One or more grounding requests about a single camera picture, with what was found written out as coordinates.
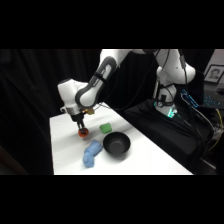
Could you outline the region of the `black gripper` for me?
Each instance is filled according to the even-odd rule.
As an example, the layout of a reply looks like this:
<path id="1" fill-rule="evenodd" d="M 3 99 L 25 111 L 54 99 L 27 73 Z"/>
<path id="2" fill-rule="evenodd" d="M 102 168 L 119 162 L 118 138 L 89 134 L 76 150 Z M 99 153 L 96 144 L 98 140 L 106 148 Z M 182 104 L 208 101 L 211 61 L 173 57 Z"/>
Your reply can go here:
<path id="1" fill-rule="evenodd" d="M 83 113 L 79 113 L 79 114 L 76 114 L 76 115 L 72 115 L 71 116 L 71 119 L 74 121 L 74 122 L 77 122 L 77 125 L 78 125 L 78 129 L 81 130 L 84 130 L 85 128 L 85 124 L 84 122 L 82 121 L 84 119 L 84 114 Z"/>

